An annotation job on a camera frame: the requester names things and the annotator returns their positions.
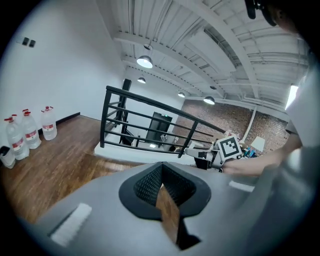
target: white t-shirt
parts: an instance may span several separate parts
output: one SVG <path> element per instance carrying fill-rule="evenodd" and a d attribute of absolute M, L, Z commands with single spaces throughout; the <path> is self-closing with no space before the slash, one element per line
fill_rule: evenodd
<path fill-rule="evenodd" d="M 290 117 L 286 130 L 299 135 L 304 147 L 320 145 L 320 65 L 310 70 L 293 103 L 287 108 Z"/>

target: white ceiling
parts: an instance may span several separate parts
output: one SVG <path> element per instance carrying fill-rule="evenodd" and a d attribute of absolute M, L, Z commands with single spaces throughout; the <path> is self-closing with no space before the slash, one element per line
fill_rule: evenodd
<path fill-rule="evenodd" d="M 304 41 L 271 27 L 260 11 L 255 20 L 249 19 L 245 0 L 97 2 L 102 14 L 102 8 L 111 6 L 112 37 L 121 46 L 124 63 L 159 76 L 191 97 L 252 100 L 281 110 L 290 85 L 297 84 L 308 67 Z M 187 47 L 200 30 L 221 48 L 234 72 L 217 74 L 209 61 Z M 150 41 L 151 52 L 143 46 Z M 136 63 L 146 54 L 153 61 L 151 70 Z"/>

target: ceiling duct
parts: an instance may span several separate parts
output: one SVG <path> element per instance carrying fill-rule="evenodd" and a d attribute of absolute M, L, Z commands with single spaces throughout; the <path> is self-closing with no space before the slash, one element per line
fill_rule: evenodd
<path fill-rule="evenodd" d="M 195 33 L 185 46 L 204 59 L 217 74 L 230 76 L 231 72 L 236 71 L 229 57 L 203 29 Z"/>

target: brick wall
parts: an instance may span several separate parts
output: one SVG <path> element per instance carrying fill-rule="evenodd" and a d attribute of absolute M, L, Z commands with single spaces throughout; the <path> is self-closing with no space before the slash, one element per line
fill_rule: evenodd
<path fill-rule="evenodd" d="M 240 138 L 244 136 L 253 112 L 247 108 L 229 104 L 216 103 L 215 105 L 209 105 L 201 100 L 185 100 L 181 110 L 205 120 L 221 129 L 230 129 L 235 134 L 239 133 Z M 191 128 L 193 124 L 192 121 L 181 116 L 178 118 L 176 123 L 189 128 Z M 250 145 L 254 139 L 259 136 L 265 139 L 263 154 L 276 150 L 283 146 L 287 141 L 288 133 L 285 131 L 286 125 L 287 122 L 276 117 L 256 112 L 250 132 L 245 142 Z M 219 132 L 201 124 L 197 126 L 197 130 L 214 136 L 219 134 Z M 175 127 L 173 129 L 173 133 L 176 135 L 187 136 L 189 131 Z M 197 132 L 194 133 L 193 137 L 208 142 L 214 140 L 210 136 Z M 178 144 L 183 144 L 184 142 L 184 139 L 178 140 Z"/>

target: white container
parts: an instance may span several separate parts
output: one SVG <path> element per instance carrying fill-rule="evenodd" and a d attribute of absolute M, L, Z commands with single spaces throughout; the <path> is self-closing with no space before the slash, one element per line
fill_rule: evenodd
<path fill-rule="evenodd" d="M 46 106 L 45 110 L 41 110 L 41 125 L 43 136 L 47 141 L 53 140 L 57 136 L 56 118 L 52 106 Z"/>
<path fill-rule="evenodd" d="M 29 156 L 29 148 L 20 127 L 14 122 L 12 116 L 4 120 L 9 122 L 5 128 L 5 132 L 15 159 L 21 160 L 26 158 Z"/>
<path fill-rule="evenodd" d="M 9 169 L 12 169 L 16 163 L 15 155 L 7 146 L 2 146 L 0 148 L 0 160 L 3 163 L 3 165 Z"/>
<path fill-rule="evenodd" d="M 25 136 L 25 140 L 29 149 L 36 149 L 40 146 L 41 140 L 34 118 L 30 115 L 31 112 L 27 109 L 23 110 L 23 118 L 21 122 L 21 128 Z"/>

